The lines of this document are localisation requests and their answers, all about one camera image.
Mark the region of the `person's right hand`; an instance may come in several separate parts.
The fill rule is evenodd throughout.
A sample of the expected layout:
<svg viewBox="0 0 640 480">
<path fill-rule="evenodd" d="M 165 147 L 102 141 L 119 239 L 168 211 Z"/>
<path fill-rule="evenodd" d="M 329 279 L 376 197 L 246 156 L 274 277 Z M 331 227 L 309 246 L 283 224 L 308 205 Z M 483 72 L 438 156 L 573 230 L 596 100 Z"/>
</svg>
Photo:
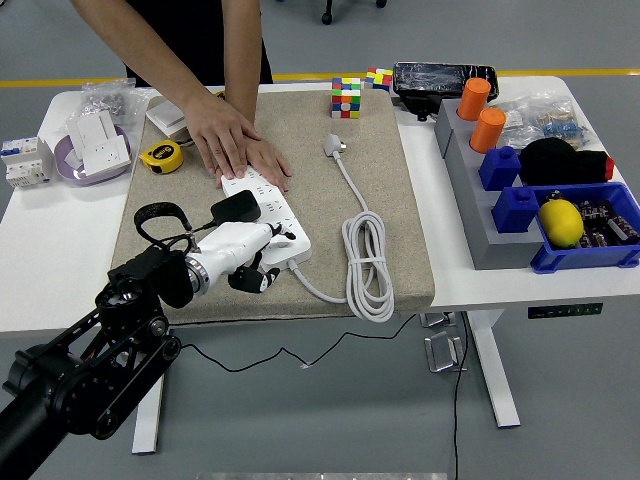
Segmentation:
<svg viewBox="0 0 640 480">
<path fill-rule="evenodd" d="M 253 125 L 233 106 L 206 93 L 183 107 L 187 128 L 206 168 L 227 178 L 241 177 L 247 166 L 247 140 L 260 140 Z"/>
</svg>

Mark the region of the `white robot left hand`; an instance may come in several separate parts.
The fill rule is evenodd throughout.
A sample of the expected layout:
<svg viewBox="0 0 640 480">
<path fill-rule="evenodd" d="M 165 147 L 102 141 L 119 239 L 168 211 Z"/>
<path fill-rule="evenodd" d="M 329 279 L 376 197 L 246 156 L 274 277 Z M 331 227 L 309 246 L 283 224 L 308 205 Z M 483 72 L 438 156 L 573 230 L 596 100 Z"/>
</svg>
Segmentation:
<svg viewBox="0 0 640 480">
<path fill-rule="evenodd" d="M 296 239 L 281 223 L 225 222 L 217 227 L 197 244 L 197 252 L 186 255 L 194 296 L 206 294 L 225 275 L 233 289 L 255 294 L 264 292 L 275 282 L 280 269 L 261 272 L 262 251 L 279 235 Z"/>
</svg>

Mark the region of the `person's left hand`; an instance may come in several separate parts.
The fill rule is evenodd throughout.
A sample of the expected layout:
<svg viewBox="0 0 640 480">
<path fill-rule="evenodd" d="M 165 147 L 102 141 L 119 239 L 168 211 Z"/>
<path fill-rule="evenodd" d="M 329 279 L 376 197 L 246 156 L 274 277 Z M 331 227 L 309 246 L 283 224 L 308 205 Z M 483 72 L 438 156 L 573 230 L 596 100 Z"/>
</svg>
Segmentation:
<svg viewBox="0 0 640 480">
<path fill-rule="evenodd" d="M 232 160 L 226 152 L 221 157 L 222 163 L 214 161 L 209 173 L 216 179 L 217 186 L 222 179 L 242 179 L 248 167 L 252 167 L 268 182 L 276 186 L 282 193 L 289 191 L 289 179 L 293 172 L 282 153 L 267 140 L 255 140 L 245 136 L 241 142 L 238 160 Z"/>
</svg>

